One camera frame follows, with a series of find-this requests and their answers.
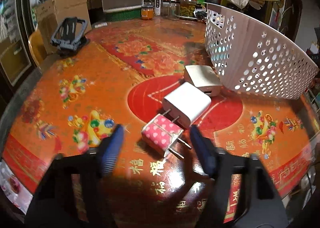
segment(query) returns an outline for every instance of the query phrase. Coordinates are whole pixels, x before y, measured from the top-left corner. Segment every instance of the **wooden chair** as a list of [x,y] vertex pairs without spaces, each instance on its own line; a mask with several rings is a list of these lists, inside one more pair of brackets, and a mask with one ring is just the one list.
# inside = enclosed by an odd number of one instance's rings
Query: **wooden chair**
[[44,48],[43,40],[39,30],[36,30],[29,37],[29,49],[31,56],[37,66],[47,57],[47,52]]

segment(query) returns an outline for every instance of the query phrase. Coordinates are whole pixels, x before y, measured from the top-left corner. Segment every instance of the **jar of pickles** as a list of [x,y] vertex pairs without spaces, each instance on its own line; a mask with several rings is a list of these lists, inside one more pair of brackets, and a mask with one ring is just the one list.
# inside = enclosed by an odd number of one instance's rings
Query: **jar of pickles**
[[180,16],[194,17],[197,0],[180,0]]

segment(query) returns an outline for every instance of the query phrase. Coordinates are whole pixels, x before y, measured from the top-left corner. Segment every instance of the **poster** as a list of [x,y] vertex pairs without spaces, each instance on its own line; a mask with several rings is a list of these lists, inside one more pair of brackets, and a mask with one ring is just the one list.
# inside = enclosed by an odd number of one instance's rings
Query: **poster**
[[0,162],[0,186],[6,197],[26,214],[33,196],[12,173],[4,160]]

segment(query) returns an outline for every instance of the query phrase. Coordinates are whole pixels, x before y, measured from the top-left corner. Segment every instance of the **green mat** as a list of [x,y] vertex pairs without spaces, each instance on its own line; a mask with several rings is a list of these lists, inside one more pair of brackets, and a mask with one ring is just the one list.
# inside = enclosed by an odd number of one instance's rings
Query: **green mat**
[[129,11],[119,11],[114,13],[105,13],[106,21],[124,21],[141,18],[141,8]]

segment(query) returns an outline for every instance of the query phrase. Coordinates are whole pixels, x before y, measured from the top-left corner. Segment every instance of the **white plastic basket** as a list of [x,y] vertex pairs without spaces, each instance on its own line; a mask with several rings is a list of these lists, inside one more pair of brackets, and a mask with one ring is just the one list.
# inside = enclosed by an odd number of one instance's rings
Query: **white plastic basket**
[[205,48],[230,90],[298,99],[318,66],[295,43],[268,25],[208,4]]

